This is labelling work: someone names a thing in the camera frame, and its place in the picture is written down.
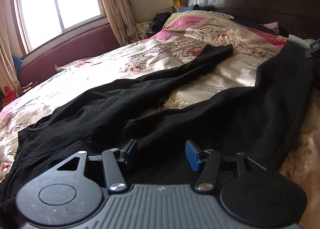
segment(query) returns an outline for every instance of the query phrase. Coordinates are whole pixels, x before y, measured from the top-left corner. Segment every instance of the bed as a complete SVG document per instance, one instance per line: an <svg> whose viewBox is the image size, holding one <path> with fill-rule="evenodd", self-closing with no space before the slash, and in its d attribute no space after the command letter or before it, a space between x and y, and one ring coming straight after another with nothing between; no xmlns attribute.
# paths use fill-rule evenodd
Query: bed
<svg viewBox="0 0 320 229"><path fill-rule="evenodd" d="M157 107L141 116L183 109L232 87L254 86L256 69L279 53L288 34L303 39L320 37L319 0L185 0L204 10L173 14L161 32L101 56L69 67L39 84L0 112L0 181L9 173L18 148L18 131L50 115L90 88L116 79L136 79L158 70L181 66L195 59L206 44L232 44L233 55L209 74L173 91ZM266 35L242 27L232 18L261 24L279 22L283 36ZM279 172L303 187L307 210L304 229L318 228L320 206L320 92L313 89L310 105L294 148Z"/></svg>

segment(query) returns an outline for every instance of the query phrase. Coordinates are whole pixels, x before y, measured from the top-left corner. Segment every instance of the beige curtain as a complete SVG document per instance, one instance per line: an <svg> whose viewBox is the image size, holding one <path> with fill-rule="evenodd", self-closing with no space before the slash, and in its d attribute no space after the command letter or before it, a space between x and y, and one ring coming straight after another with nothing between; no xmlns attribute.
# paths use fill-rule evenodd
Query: beige curtain
<svg viewBox="0 0 320 229"><path fill-rule="evenodd" d="M9 86L19 94L20 83L13 65L13 59L9 46L7 24L4 15L4 0L0 0L0 87Z"/></svg>
<svg viewBox="0 0 320 229"><path fill-rule="evenodd" d="M128 0L102 0L111 28L121 46L136 39L137 27Z"/></svg>

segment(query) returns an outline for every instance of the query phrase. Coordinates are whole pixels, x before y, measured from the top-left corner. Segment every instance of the metal screw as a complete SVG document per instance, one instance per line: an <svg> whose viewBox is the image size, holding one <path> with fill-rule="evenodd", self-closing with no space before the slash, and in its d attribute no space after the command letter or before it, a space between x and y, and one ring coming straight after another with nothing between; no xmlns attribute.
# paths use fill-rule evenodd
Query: metal screw
<svg viewBox="0 0 320 229"><path fill-rule="evenodd" d="M124 183L113 183L111 186L110 186L110 189L112 191L122 191L124 189L127 188L127 185L124 184Z"/></svg>
<svg viewBox="0 0 320 229"><path fill-rule="evenodd" d="M201 183L197 186L197 189L201 191L210 191L213 189L213 185L210 183Z"/></svg>

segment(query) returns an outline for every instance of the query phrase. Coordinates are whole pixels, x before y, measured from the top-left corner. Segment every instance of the red bag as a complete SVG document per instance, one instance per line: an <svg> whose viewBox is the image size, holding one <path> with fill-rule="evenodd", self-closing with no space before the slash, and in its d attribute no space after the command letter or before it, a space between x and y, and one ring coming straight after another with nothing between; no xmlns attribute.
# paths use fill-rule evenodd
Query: red bag
<svg viewBox="0 0 320 229"><path fill-rule="evenodd" d="M5 107L6 105L10 104L13 100L16 99L16 92L12 91L10 87L4 88L5 97L2 98L2 107Z"/></svg>

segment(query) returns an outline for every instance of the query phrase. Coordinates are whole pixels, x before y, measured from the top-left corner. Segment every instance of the window frame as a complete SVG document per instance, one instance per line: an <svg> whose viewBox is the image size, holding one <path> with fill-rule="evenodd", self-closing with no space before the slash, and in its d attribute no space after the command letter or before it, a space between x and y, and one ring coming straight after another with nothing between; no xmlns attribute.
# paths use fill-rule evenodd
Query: window frame
<svg viewBox="0 0 320 229"><path fill-rule="evenodd" d="M28 32L26 30L25 27L25 23L24 23L24 18L23 18L23 12L21 9L21 0L10 0L11 2L11 10L12 10L12 16L13 16L13 22L14 22L14 26L15 26L15 30L16 30L16 34L17 34L17 38L20 44L20 49L23 55L23 58L25 58L26 56L28 56L30 53L36 51L37 49L47 45L48 43L50 43L51 41L57 39L58 37L61 37L67 33L70 33L73 29L77 29L81 26L90 24L91 22L95 22L99 19L105 19L106 18L106 11L104 9L103 6L103 2L102 0L97 0L98 1L98 5L99 5L99 9L100 9L100 15L92 17L90 19L87 19L85 21L82 21L80 23L77 23L73 26L70 26L68 28L64 28L63 26L63 22L62 22L62 18L60 15L60 11L59 11L59 6L58 6L58 2L57 0L54 0L55 2L55 6L57 9L57 14L58 14L58 18L59 18L59 23L60 23L60 27L61 27L61 34L57 35L56 37L54 37L53 39L47 41L46 43L38 46L37 48L32 49L30 46L30 40L28 37Z"/></svg>

